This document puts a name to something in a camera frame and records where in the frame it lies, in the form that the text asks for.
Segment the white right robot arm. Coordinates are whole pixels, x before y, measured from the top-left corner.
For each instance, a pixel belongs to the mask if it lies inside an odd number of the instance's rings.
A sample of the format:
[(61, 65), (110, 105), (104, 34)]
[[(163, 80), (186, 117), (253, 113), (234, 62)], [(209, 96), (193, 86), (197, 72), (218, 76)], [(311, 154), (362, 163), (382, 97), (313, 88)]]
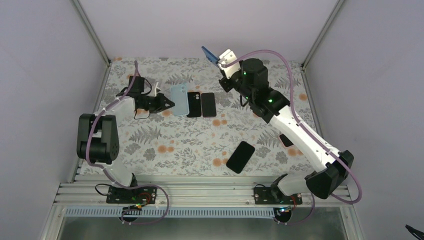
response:
[(287, 138), (287, 143), (297, 147), (313, 168), (306, 176), (283, 174), (277, 178), (271, 185), (272, 200), (282, 204), (290, 195), (303, 192), (310, 192), (320, 199), (332, 195), (348, 176), (344, 166), (351, 166), (353, 155), (327, 143), (292, 110), (291, 102), (270, 87), (268, 69), (260, 59), (237, 62), (231, 54), (221, 57), (217, 65), (223, 74), (219, 81), (223, 89), (237, 91), (253, 113), (279, 130)]

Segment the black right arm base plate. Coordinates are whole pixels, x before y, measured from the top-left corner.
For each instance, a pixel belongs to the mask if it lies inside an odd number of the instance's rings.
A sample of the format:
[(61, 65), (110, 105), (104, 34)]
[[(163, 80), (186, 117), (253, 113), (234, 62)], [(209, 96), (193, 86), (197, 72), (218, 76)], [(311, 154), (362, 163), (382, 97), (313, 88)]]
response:
[(257, 184), (253, 188), (253, 198), (256, 205), (301, 205), (303, 203), (300, 193), (284, 195), (276, 187)]

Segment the black phone without case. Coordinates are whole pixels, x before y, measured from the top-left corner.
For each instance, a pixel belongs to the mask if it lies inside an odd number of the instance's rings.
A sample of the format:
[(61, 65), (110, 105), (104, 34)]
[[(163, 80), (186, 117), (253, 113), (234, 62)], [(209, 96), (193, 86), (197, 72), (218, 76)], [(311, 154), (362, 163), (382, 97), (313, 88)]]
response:
[(240, 174), (255, 152), (255, 147), (241, 141), (226, 163), (226, 167), (236, 174)]

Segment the black phone case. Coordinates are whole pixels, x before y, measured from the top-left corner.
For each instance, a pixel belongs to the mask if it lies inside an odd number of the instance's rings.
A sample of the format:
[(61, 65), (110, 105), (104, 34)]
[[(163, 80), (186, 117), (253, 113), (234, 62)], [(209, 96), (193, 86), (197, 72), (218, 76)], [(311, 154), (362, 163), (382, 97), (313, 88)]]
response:
[(198, 118), (202, 116), (202, 102), (201, 94), (199, 92), (187, 93), (189, 113), (186, 115), (188, 118)]

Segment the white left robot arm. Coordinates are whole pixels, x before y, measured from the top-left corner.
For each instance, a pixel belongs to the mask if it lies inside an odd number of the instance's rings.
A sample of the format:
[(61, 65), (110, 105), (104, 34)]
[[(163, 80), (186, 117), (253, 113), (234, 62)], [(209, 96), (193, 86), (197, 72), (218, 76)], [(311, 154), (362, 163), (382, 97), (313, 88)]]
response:
[(151, 84), (138, 73), (131, 76), (128, 86), (121, 90), (106, 107), (94, 113), (83, 113), (78, 119), (76, 153), (91, 167), (99, 168), (119, 196), (131, 203), (139, 197), (135, 175), (118, 159), (120, 121), (134, 117), (138, 109), (156, 114), (174, 107), (157, 84)]

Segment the light blue case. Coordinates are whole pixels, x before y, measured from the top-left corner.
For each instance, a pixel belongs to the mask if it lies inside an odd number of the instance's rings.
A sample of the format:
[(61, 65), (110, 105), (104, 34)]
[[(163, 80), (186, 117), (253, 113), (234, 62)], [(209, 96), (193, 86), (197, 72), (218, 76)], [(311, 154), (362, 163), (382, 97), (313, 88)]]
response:
[(186, 83), (174, 85), (170, 88), (171, 100), (175, 103), (172, 112), (175, 116), (189, 114), (188, 88)]

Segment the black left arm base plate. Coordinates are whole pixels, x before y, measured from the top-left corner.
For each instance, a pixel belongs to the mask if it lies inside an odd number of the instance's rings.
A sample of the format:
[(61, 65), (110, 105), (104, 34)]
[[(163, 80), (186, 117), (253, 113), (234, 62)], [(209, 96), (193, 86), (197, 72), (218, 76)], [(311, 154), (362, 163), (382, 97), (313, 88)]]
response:
[(133, 190), (110, 187), (106, 196), (108, 204), (155, 204), (157, 187), (146, 186)]

